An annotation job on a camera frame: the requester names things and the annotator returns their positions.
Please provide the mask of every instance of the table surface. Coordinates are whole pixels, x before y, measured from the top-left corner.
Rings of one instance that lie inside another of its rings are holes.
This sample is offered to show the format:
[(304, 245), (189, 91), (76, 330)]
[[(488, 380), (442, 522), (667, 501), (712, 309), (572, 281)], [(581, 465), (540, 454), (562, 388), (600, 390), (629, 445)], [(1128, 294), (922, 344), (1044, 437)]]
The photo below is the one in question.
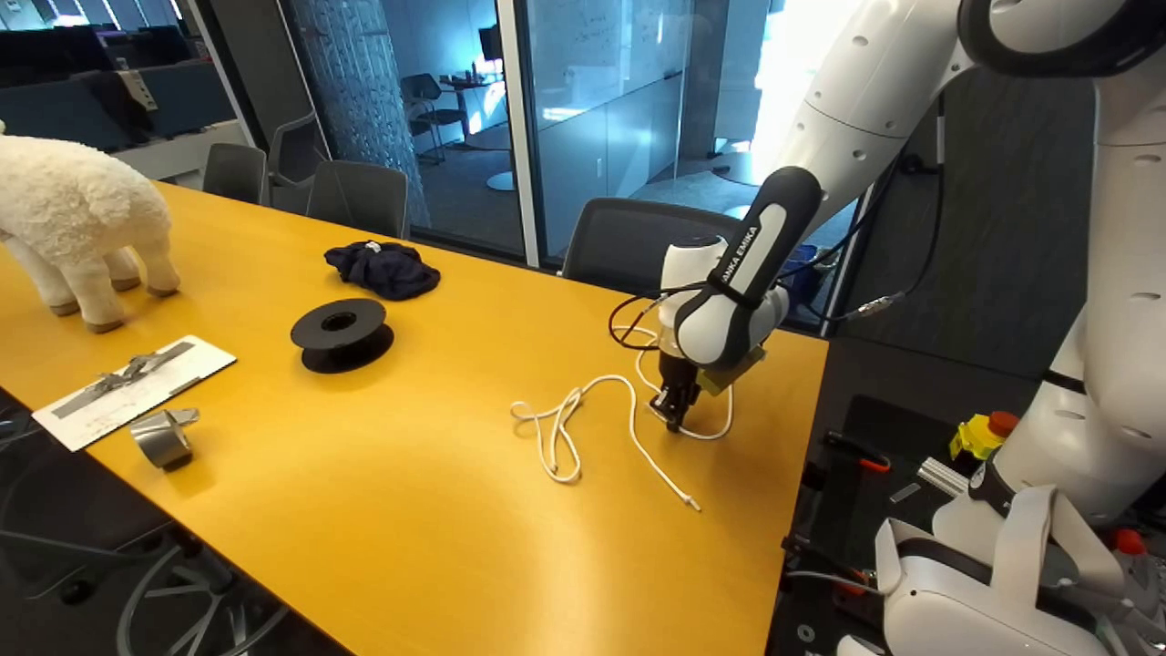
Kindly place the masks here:
[[(91, 454), (352, 654), (761, 654), (826, 346), (777, 330), (737, 390), (724, 441), (681, 441), (625, 390), (572, 422), (587, 473), (555, 486), (509, 402), (545, 407), (600, 373), (622, 300), (589, 286), (420, 248), (442, 287), (385, 301), (398, 344), (345, 377), (299, 366), (293, 324), (362, 300), (323, 248), (362, 232), (178, 186), (181, 294), (126, 293), (131, 324), (91, 335), (51, 318), (0, 260), (0, 388), (46, 403), (131, 355), (199, 335), (238, 366), (166, 407), (199, 407), (198, 458), (154, 470), (126, 431)], [(714, 425), (702, 396), (693, 425)]]

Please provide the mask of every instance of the black cloth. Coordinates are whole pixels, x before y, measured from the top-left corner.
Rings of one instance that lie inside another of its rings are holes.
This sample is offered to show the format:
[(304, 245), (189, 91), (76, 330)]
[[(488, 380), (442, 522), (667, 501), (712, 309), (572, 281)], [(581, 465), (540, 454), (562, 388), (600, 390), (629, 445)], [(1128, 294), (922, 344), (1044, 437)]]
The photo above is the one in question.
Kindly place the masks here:
[(328, 248), (323, 260), (345, 286), (370, 287), (380, 300), (415, 300), (442, 281), (415, 248), (393, 242), (352, 242)]

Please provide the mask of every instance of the white paper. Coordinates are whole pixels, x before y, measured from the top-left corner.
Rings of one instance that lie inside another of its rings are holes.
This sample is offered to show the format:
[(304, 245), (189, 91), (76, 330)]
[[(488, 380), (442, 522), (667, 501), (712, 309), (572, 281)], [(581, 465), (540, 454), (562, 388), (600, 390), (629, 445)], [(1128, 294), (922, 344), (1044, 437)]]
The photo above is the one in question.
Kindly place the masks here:
[(58, 437), (70, 451), (79, 451), (79, 450), (102, 441), (104, 433), (121, 431), (125, 422), (154, 411), (157, 403), (178, 396), (181, 390), (189, 390), (189, 388), (198, 388), (232, 366), (232, 355), (226, 355), (198, 335), (181, 335), (181, 339), (159, 346), (157, 355), (165, 355), (178, 344), (189, 344), (189, 351), (181, 351), (174, 361), (159, 366), (146, 380), (117, 388), (104, 396), (93, 396), (93, 402), (58, 414), (58, 407), (70, 403), (70, 396), (87, 394), (102, 380), (98, 377), (91, 388), (79, 388), (70, 396), (58, 396), (58, 402), (36, 407), (34, 418), (51, 437)]

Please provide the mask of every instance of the tangled white cord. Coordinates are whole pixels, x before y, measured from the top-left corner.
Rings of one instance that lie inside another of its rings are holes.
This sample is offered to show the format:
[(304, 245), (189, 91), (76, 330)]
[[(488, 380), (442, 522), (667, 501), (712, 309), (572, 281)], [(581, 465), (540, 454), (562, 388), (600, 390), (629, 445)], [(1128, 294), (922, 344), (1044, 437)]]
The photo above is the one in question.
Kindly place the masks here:
[[(646, 377), (642, 368), (642, 356), (634, 356), (634, 373), (642, 380), (642, 388), (649, 388), (653, 394), (659, 394), (659, 388)], [(549, 480), (557, 486), (576, 486), (584, 476), (584, 451), (576, 445), (576, 433), (572, 433), (572, 414), (581, 411), (584, 396), (600, 388), (600, 383), (621, 383), (625, 390), (625, 437), (629, 445), (642, 451), (642, 458), (649, 463), (649, 470), (693, 511), (700, 511), (696, 494), (687, 494), (656, 458), (653, 451), (642, 445), (642, 433), (639, 433), (639, 390), (625, 377), (617, 377), (617, 373), (606, 373), (606, 377), (593, 377), (587, 380), (584, 388), (567, 390), (557, 403), (549, 403), (545, 411), (532, 411), (528, 402), (513, 402), (509, 403), (509, 414), (513, 414), (513, 425), (523, 425), (532, 422), (534, 425), (534, 445), (540, 445), (540, 458), (543, 458), (543, 470)], [(684, 431), (681, 425), (681, 437), (693, 437), (693, 441), (719, 441), (732, 431), (732, 388), (724, 390), (730, 402), (724, 402), (724, 422), (714, 431), (714, 433), (700, 433), (700, 431)]]

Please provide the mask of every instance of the black roll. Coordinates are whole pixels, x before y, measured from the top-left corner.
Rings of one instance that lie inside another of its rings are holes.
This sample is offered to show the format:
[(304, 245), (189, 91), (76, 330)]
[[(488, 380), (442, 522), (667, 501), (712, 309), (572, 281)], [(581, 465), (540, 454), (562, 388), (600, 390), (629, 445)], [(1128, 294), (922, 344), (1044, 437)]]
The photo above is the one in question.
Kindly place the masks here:
[(352, 373), (393, 346), (385, 309), (370, 300), (339, 300), (304, 313), (293, 327), (308, 373)]

